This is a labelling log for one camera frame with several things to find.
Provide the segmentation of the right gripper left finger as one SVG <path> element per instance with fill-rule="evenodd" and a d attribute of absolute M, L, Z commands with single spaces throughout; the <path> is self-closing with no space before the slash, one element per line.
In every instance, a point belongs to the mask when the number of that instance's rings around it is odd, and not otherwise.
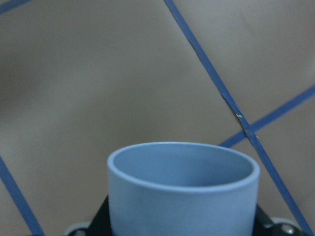
<path fill-rule="evenodd" d="M 111 225 L 109 216 L 108 196 L 91 222 L 76 223 L 68 227 L 64 236 L 110 236 Z"/>

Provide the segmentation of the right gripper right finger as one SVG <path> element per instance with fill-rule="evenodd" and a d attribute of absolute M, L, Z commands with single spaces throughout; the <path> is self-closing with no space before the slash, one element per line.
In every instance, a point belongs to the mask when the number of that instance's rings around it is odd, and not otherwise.
<path fill-rule="evenodd" d="M 254 236 L 304 236 L 305 233 L 290 223 L 275 223 L 259 206 L 256 206 L 253 225 Z"/>

